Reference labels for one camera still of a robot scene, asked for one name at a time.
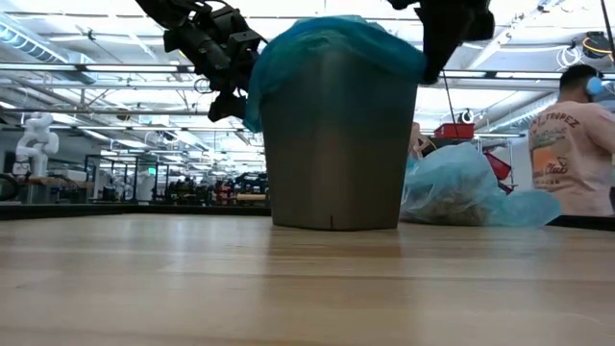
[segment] white robot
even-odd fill
[[[50,113],[34,113],[26,120],[23,137],[17,142],[16,160],[12,173],[16,177],[24,177],[31,173],[33,177],[47,176],[48,155],[58,153],[60,139],[58,135],[49,132],[49,126],[54,122]],[[30,158],[34,169],[30,169]]]

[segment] pink t-shirt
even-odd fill
[[[552,193],[565,215],[610,216],[615,118],[596,104],[560,102],[531,121],[534,187]]]

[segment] red box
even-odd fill
[[[485,153],[484,155],[487,157],[489,164],[491,164],[491,168],[493,168],[493,173],[496,174],[498,180],[501,181],[508,178],[508,174],[510,174],[510,170],[512,169],[510,164],[494,157],[489,153]]]
[[[435,129],[433,136],[447,139],[474,138],[474,124],[442,124]]]

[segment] graphic on shirt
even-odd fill
[[[560,126],[547,120],[562,120]],[[549,113],[532,121],[531,152],[532,178],[537,187],[553,187],[560,184],[560,179],[569,171],[568,154],[572,144],[568,139],[569,128],[575,128],[578,122],[564,113]]]

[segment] headphones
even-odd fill
[[[587,81],[585,91],[590,96],[597,96],[598,94],[603,92],[603,80],[600,78],[600,72],[598,73],[598,75],[591,77]]]

